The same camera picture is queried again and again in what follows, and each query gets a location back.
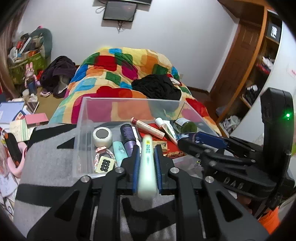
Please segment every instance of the wooden door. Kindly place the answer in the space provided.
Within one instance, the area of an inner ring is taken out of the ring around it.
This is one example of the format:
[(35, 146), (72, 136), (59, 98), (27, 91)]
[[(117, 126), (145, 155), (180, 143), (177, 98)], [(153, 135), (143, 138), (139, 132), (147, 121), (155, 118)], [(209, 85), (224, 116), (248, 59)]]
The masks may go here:
[(241, 82), (254, 54), (261, 27), (240, 21), (236, 38), (210, 92), (217, 107), (226, 105)]

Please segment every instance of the green bag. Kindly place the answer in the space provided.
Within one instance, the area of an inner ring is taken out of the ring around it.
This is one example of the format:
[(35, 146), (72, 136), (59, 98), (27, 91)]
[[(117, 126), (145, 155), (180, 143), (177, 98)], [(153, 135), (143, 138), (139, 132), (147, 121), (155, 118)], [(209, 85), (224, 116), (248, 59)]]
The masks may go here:
[(40, 53), (37, 53), (22, 62), (16, 63), (13, 66), (10, 66), (9, 74), (15, 85), (21, 85), (24, 83), (23, 78), (25, 76), (26, 64), (29, 64), (30, 62), (33, 63), (33, 69), (36, 75), (38, 74), (38, 70), (45, 70), (47, 67), (47, 62)]

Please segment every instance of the dark purple garment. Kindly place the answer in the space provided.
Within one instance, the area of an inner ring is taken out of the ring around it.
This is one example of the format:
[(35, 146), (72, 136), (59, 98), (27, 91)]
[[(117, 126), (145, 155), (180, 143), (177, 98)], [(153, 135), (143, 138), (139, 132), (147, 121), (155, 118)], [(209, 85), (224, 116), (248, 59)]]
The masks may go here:
[(66, 91), (57, 93), (59, 84), (59, 75), (67, 76), (70, 80), (74, 77), (76, 72), (75, 63), (66, 56), (59, 56), (44, 70), (41, 75), (41, 86), (48, 92), (53, 92), (57, 98), (63, 98)]

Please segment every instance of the green bottle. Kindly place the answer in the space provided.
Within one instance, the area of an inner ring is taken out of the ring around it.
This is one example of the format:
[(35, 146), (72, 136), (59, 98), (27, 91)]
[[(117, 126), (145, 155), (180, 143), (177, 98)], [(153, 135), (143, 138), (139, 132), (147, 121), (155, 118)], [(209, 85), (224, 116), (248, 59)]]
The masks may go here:
[(197, 132), (196, 124), (183, 117), (174, 122), (174, 129), (179, 133)]

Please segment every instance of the white wall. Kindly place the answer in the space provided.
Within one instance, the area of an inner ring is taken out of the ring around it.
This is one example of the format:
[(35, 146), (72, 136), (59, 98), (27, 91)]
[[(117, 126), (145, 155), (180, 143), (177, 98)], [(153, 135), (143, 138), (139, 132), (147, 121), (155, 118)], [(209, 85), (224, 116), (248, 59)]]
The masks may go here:
[(30, 0), (19, 31), (50, 29), (52, 60), (66, 55), (76, 64), (105, 46), (152, 49), (170, 59), (185, 84), (207, 90), (237, 27), (217, 0), (153, 0), (150, 8), (139, 5), (121, 33), (116, 22), (102, 21), (97, 6), (96, 0)]
[[(261, 94), (268, 88), (276, 88), (290, 92), (292, 95), (296, 89), (296, 78), (293, 78), (289, 71), (296, 71), (296, 41), (283, 23), (282, 35), (278, 54), (274, 67), (261, 91)], [(264, 132), (264, 124), (261, 117), (261, 102), (257, 98), (252, 108), (243, 118), (238, 127), (232, 132), (232, 136), (246, 141), (255, 141)]]

